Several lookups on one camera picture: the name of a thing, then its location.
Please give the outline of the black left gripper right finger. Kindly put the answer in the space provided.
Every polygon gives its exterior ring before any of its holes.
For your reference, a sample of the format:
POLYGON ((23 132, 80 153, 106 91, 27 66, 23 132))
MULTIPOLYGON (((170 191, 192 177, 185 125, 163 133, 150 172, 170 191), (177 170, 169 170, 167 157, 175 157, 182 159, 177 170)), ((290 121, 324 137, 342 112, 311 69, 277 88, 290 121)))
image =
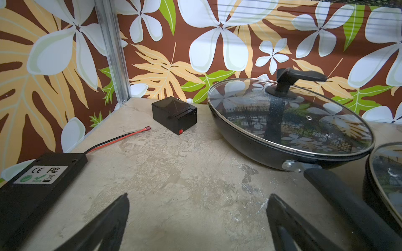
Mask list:
POLYGON ((340 251, 278 195, 271 194, 266 209, 276 251, 340 251))

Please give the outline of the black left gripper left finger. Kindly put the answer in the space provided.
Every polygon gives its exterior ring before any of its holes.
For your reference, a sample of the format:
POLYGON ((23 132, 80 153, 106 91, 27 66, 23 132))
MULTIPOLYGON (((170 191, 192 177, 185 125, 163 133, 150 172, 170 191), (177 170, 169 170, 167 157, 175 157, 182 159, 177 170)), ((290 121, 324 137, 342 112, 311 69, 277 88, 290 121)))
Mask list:
POLYGON ((129 215, 130 202, 124 193, 85 227, 58 247, 58 251, 118 251, 129 215))

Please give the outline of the glass lid with steel rim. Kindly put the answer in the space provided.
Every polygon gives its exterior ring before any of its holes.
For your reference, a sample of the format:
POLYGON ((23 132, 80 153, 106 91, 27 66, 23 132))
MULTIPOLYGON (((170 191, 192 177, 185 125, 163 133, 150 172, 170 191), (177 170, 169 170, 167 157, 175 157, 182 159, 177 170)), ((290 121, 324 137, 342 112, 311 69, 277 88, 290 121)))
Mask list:
POLYGON ((402 143, 377 146, 369 156, 369 167, 382 201, 402 226, 402 143))

